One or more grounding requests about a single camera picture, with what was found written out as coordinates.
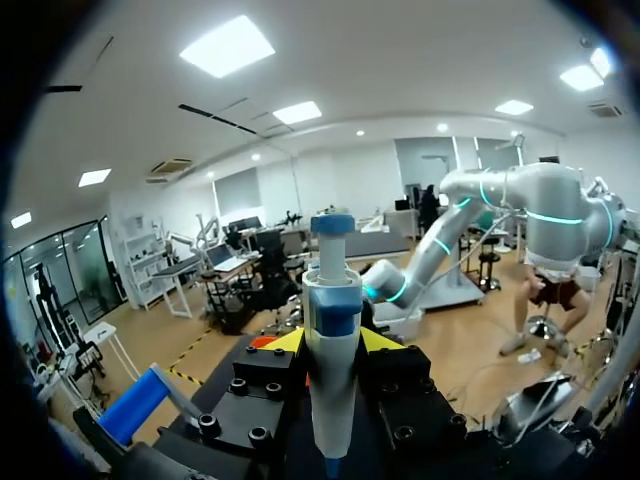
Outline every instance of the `red object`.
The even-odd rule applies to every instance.
[[[278,337],[271,337],[269,335],[263,335],[261,337],[256,337],[252,340],[252,342],[249,344],[252,347],[256,347],[256,348],[262,348],[265,345],[269,345],[271,342],[277,340]]]

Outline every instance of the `ceiling light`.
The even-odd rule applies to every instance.
[[[560,80],[579,92],[604,85],[596,71],[588,65],[580,65],[560,75]]]
[[[506,113],[508,115],[522,115],[533,109],[533,105],[521,102],[519,100],[509,100],[507,103],[496,107],[496,112]]]
[[[598,75],[605,78],[611,73],[611,62],[604,48],[596,48],[591,55],[591,65],[596,69]]]
[[[315,102],[304,102],[291,107],[282,108],[276,110],[273,114],[282,122],[287,125],[293,123],[304,122],[312,118],[322,116],[322,112],[315,104]]]
[[[107,168],[105,170],[95,170],[93,172],[86,172],[82,174],[80,178],[80,183],[78,183],[78,187],[86,187],[88,185],[95,185],[96,183],[104,182],[109,174],[111,173],[111,169]]]
[[[14,229],[20,228],[31,221],[31,212],[23,213],[11,219],[11,226]]]
[[[214,77],[222,78],[274,53],[258,27],[242,15],[205,34],[180,56]]]

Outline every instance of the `ceiling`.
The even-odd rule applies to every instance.
[[[50,82],[82,90],[45,95],[19,153],[5,217],[30,210],[33,222],[9,229],[9,243],[69,211],[99,217],[110,191],[139,188],[172,157],[192,159],[201,178],[253,151],[275,161],[330,145],[440,135],[441,121],[447,135],[508,138],[518,129],[528,141],[561,138],[601,124],[588,103],[620,102],[613,80],[583,93],[559,80],[590,52],[546,0],[108,3]],[[258,26],[275,55],[222,79],[179,57],[238,15]],[[512,98],[535,108],[522,117],[494,111]],[[322,117],[288,128],[269,113],[307,100]],[[183,103],[258,135],[178,109]],[[359,129],[367,134],[356,137]],[[103,168],[113,169],[104,184],[77,188],[83,172]]]

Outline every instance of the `person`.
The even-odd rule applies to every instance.
[[[438,207],[440,206],[440,201],[433,194],[433,184],[429,185],[427,189],[422,193],[422,198],[420,199],[420,214],[418,217],[418,222],[420,228],[422,228],[423,232],[427,232],[433,222],[438,219]]]
[[[533,266],[529,254],[525,255],[526,278],[518,289],[514,302],[516,333],[500,349],[501,355],[524,347],[524,324],[527,319],[528,302],[535,305],[547,302],[551,305],[559,304],[567,319],[560,327],[555,338],[549,340],[548,346],[562,357],[569,355],[567,334],[578,325],[589,313],[589,295],[576,283],[575,270],[573,272],[556,272]]]

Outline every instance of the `laptop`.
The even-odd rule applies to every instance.
[[[238,258],[231,255],[226,245],[210,248],[207,250],[207,257],[209,257],[213,269],[219,272],[230,272],[248,261],[246,258]]]

